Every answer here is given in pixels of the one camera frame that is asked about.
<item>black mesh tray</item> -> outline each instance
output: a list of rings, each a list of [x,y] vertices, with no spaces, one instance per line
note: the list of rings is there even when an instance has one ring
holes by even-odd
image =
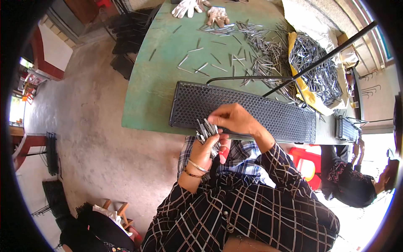
[[[222,104],[242,105],[276,140],[310,143],[316,138],[316,115],[295,105],[228,88],[178,81],[169,125],[193,128]]]

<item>hand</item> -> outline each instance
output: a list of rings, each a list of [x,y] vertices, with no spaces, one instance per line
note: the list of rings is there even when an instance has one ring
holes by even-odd
[[[220,144],[225,145],[228,142],[228,138],[228,134],[215,134],[209,137],[204,144],[201,144],[198,140],[195,140],[193,143],[192,152],[190,153],[190,160],[206,171],[210,170],[212,163],[210,158],[211,148],[218,140],[220,140]],[[186,168],[191,174],[200,176],[204,174],[203,171],[194,167],[190,162],[188,162]]]
[[[183,0],[178,4],[178,6],[175,7],[175,9],[173,9],[171,13],[174,15],[174,17],[181,19],[187,12],[187,17],[191,18],[193,17],[195,10],[198,13],[202,12],[202,7],[203,4],[200,6],[196,0]]]
[[[358,153],[359,153],[359,144],[357,144],[356,142],[354,142],[354,145],[353,145],[353,154],[354,154],[355,157],[357,157],[357,156],[358,156]]]
[[[207,15],[209,17],[207,22],[208,26],[211,26],[214,22],[216,22],[220,28],[224,27],[224,23],[226,25],[229,24],[229,18],[224,7],[213,6],[208,10]]]
[[[238,103],[224,104],[208,117],[208,122],[233,132],[256,135],[264,127]]]
[[[358,140],[358,145],[359,145],[359,148],[361,149],[361,153],[363,153],[365,150],[365,143],[361,138]]]

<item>work glove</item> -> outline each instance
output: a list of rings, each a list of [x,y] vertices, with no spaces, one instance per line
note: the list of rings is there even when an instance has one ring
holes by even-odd
[[[224,7],[213,6],[208,10],[207,15],[209,18],[207,22],[208,26],[213,25],[214,22],[216,22],[220,28],[223,28],[224,24],[229,24],[229,18]]]
[[[181,19],[187,12],[187,17],[193,17],[195,10],[198,13],[204,11],[203,5],[211,6],[207,0],[183,0],[173,9],[172,15]]]

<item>sitting woman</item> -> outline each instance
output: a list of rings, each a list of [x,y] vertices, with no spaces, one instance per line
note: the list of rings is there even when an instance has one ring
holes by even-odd
[[[272,135],[239,104],[220,106],[208,121],[255,142],[232,141],[226,163],[210,170],[211,148],[217,141],[225,145],[229,136],[216,134],[203,145],[187,137],[178,181],[157,208],[140,250],[330,251],[339,219]]]

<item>wooden stool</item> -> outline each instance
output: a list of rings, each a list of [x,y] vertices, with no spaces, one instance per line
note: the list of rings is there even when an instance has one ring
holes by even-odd
[[[112,203],[112,201],[110,199],[106,199],[106,202],[102,206],[102,208],[107,210],[111,203]],[[124,224],[122,225],[124,229],[126,229],[127,227],[129,227],[133,223],[133,220],[126,218],[125,211],[128,208],[128,206],[129,206],[129,204],[127,202],[123,202],[123,205],[118,210],[118,215],[120,217],[122,217],[122,219],[124,221]]]

